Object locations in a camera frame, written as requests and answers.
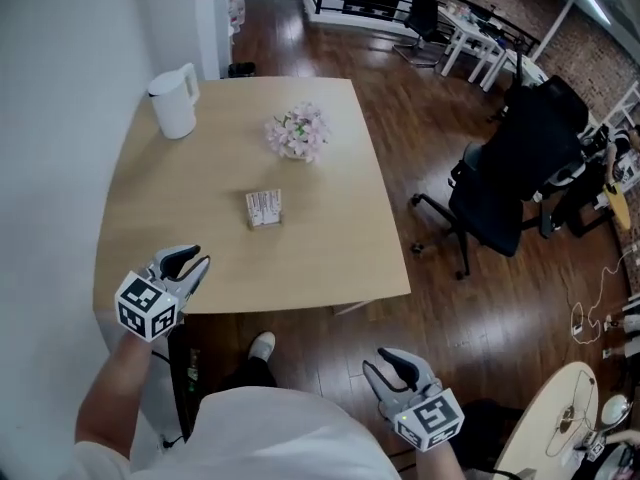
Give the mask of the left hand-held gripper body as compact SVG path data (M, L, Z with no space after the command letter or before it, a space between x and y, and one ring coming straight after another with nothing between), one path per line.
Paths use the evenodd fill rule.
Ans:
M114 295L117 322L146 342L177 324L189 298L181 295L180 281L158 274L153 258L139 271L130 271Z

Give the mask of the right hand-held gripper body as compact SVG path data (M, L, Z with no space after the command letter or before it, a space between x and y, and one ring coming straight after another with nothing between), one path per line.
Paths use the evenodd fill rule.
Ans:
M438 378L417 392L407 389L394 396L385 395L380 408L393 431L420 452L456 436L465 419L452 390L444 389Z

